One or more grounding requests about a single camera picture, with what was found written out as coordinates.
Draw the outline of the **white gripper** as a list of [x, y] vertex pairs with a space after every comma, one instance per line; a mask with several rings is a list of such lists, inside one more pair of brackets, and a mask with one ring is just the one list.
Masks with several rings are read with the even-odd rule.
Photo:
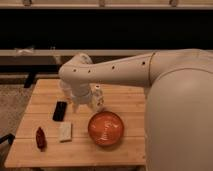
[[89, 84], [78, 84], [71, 86], [71, 99], [73, 101], [72, 109], [73, 113], [76, 113], [79, 104], [87, 104], [87, 106], [95, 111], [95, 106], [92, 99], [92, 91]]

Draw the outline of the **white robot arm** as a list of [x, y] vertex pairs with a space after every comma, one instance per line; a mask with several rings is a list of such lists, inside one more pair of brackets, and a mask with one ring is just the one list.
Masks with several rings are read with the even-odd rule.
[[59, 77], [82, 104], [91, 99], [92, 83], [147, 89], [147, 171], [213, 171], [213, 53], [155, 51], [97, 64], [80, 53]]

